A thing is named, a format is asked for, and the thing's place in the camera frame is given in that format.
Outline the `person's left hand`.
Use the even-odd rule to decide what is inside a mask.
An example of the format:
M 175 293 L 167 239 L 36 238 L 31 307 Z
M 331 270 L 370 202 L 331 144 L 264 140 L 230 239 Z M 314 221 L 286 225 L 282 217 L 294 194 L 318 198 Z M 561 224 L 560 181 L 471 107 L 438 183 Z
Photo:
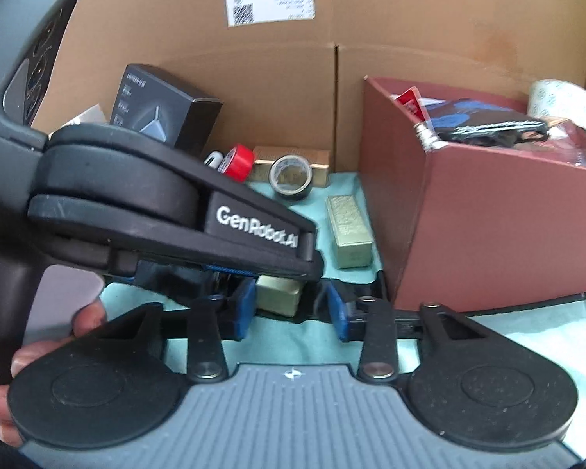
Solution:
M 10 374 L 15 377 L 24 367 L 37 359 L 70 343 L 75 338 L 86 335 L 89 331 L 107 321 L 107 313 L 99 299 L 81 309 L 74 317 L 71 334 L 60 340 L 37 341 L 18 349 L 10 363 Z M 3 444 L 19 448 L 23 441 L 15 427 L 7 404 L 8 384 L 0 384 L 0 441 Z

